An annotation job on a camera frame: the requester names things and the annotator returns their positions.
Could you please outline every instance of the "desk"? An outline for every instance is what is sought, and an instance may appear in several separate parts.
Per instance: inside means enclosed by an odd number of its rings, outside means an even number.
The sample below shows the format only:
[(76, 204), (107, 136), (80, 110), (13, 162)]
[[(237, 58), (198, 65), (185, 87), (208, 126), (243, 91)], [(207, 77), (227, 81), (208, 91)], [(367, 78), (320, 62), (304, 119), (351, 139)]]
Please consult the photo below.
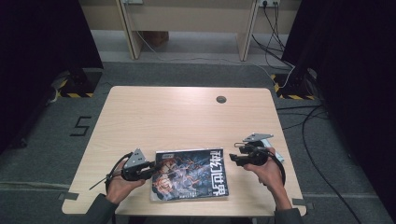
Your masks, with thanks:
[[(220, 104), (218, 96), (227, 101)], [(233, 146), (251, 133), (272, 133), (271, 144), (285, 158), (286, 190), (290, 198), (302, 199), (288, 147), (271, 93), (267, 89), (195, 87), (114, 87), (106, 99), (91, 140), (69, 192), (76, 201), (65, 200), (66, 214), (84, 214), (99, 193), (100, 184), (115, 162), (140, 147), (149, 161), (156, 150), (223, 147), (224, 154), (239, 154)], [(272, 216), (271, 193), (257, 176), (225, 157), (230, 196), (222, 200), (153, 203), (150, 180), (132, 191), (117, 214), (139, 216)], [(302, 215), (304, 206), (296, 206)]]
[(257, 0), (144, 0), (143, 5), (116, 1), (133, 59), (143, 48), (136, 31), (236, 33), (241, 61), (248, 56)]

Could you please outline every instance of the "magazine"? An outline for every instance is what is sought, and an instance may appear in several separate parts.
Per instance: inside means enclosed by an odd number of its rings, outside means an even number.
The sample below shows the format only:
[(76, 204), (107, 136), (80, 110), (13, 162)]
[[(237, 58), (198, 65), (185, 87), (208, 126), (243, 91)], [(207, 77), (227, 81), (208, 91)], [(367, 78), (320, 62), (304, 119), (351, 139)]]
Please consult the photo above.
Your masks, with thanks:
[(152, 201), (228, 196), (223, 148), (157, 151)]

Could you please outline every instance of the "hand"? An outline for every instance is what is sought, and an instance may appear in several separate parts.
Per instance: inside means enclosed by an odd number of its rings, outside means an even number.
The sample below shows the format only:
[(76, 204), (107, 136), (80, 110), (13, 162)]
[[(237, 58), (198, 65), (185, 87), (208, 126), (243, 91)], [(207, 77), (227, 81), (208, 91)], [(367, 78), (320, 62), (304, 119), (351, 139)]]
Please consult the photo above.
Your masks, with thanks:
[[(274, 155), (276, 154), (273, 147), (268, 147), (267, 149)], [(278, 210), (291, 209), (288, 194), (283, 186), (282, 174), (272, 158), (269, 157), (268, 161), (261, 166), (246, 164), (244, 169), (252, 171), (259, 178), (259, 182), (267, 186), (274, 197)]]
[[(121, 169), (125, 161), (120, 162), (118, 169)], [(132, 190), (144, 185), (146, 180), (126, 181), (120, 175), (114, 176), (108, 186), (106, 198), (114, 204), (122, 202)]]

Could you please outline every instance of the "sleeve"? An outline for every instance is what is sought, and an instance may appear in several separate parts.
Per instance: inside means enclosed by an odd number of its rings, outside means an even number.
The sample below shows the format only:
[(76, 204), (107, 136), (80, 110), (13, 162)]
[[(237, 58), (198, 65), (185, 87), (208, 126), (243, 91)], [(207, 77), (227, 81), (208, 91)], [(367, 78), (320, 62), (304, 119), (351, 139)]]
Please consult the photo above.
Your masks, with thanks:
[(275, 211), (276, 224), (303, 224), (298, 208)]
[(107, 200), (104, 194), (99, 194), (79, 223), (107, 224), (117, 207), (118, 205)]

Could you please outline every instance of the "tabletop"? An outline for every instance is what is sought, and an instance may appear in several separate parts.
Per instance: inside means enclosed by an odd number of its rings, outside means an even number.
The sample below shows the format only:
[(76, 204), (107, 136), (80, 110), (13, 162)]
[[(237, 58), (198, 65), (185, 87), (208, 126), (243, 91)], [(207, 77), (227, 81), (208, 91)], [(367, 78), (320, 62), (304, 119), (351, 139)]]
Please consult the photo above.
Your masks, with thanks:
[[(66, 214), (85, 214), (105, 184), (103, 179), (123, 155), (140, 148), (148, 161), (156, 151), (222, 147), (230, 195), (211, 200), (158, 203), (149, 199), (151, 181), (120, 204), (119, 215), (138, 216), (272, 216), (275, 203), (258, 178), (228, 157), (240, 154), (234, 143), (251, 133), (270, 133), (270, 143), (285, 159), (285, 188), (302, 199), (288, 146), (271, 92), (255, 88), (114, 87), (97, 120), (65, 200)], [(294, 205), (305, 214), (305, 206)]]

